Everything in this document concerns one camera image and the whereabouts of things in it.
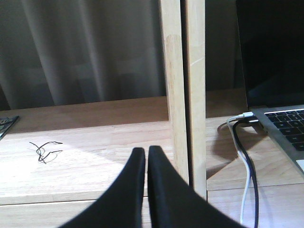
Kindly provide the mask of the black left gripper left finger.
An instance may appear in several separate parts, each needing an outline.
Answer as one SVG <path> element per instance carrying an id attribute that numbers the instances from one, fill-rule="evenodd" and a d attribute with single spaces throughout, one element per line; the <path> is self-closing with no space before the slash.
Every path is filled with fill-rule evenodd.
<path id="1" fill-rule="evenodd" d="M 143 148 L 132 153 L 111 186 L 62 228 L 141 228 L 145 177 Z"/>

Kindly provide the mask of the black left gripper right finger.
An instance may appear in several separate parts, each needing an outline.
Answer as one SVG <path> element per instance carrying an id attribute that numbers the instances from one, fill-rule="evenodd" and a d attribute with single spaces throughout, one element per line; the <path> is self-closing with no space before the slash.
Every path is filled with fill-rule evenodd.
<path id="1" fill-rule="evenodd" d="M 177 173 L 160 146 L 148 155 L 148 201 L 154 228 L 240 228 L 200 197 Z"/>

